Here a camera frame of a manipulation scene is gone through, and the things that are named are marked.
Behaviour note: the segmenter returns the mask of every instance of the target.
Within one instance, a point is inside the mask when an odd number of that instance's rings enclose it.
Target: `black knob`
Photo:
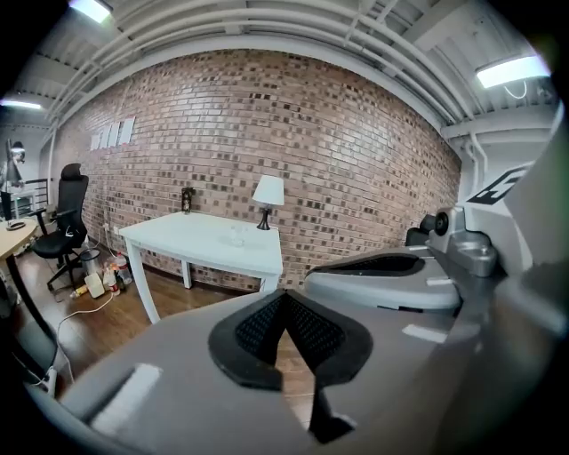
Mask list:
[[[448,215],[444,212],[437,213],[435,218],[435,232],[439,235],[445,235],[448,230]]]

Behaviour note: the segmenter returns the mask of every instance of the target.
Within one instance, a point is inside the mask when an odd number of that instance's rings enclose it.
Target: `black lamp base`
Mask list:
[[[268,231],[270,229],[268,225],[269,212],[270,212],[269,209],[263,209],[263,219],[260,221],[259,226],[257,226],[257,229],[260,229],[261,231]]]

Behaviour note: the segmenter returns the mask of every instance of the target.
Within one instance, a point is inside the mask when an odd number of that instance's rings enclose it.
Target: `fluorescent light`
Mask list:
[[[27,108],[27,109],[41,109],[42,106],[36,103],[25,103],[16,100],[0,100],[0,105],[7,108]]]
[[[549,69],[537,55],[505,61],[477,72],[485,89],[529,77],[550,76]]]
[[[103,6],[96,0],[72,0],[69,6],[82,12],[86,16],[89,16],[95,22],[99,22],[100,24],[110,14],[109,8]]]

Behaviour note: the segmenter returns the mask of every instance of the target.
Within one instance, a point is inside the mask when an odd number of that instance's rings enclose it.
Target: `wooden floor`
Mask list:
[[[93,299],[87,293],[78,299],[71,299],[69,294],[72,288],[67,276],[54,283],[54,293],[48,292],[45,283],[56,269],[55,262],[55,259],[41,259],[33,252],[24,253],[17,258],[20,273],[32,299],[44,318],[57,328],[66,315],[77,310],[95,309],[108,299],[109,294]],[[222,292],[199,287],[187,290],[178,281],[148,271],[146,276],[161,317],[207,305],[222,305],[219,302],[231,297]],[[25,307],[20,306],[15,318],[15,328],[22,326],[30,317]],[[90,365],[149,326],[150,321],[136,286],[132,283],[101,311],[76,315],[63,323],[60,329],[60,344],[71,361],[75,377],[78,378]],[[286,332],[279,343],[276,367],[284,375],[284,396],[299,421],[306,427],[312,409],[314,376]],[[58,384],[58,394],[61,394],[70,382],[66,364],[62,359],[58,359],[56,368],[61,375],[59,379],[62,379]]]

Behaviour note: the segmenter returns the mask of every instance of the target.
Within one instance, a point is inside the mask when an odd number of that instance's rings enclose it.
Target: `white ceiling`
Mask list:
[[[557,104],[549,79],[527,81],[522,100],[503,87],[481,86],[478,68],[533,50],[479,0],[107,3],[112,17],[101,25],[69,10],[14,85],[12,96],[39,102],[44,111],[10,109],[0,123],[65,121],[137,69],[181,53],[239,45],[285,49],[352,69],[402,98],[451,144],[470,132],[486,143],[517,134],[545,137]],[[522,92],[524,87],[513,83],[509,88]]]

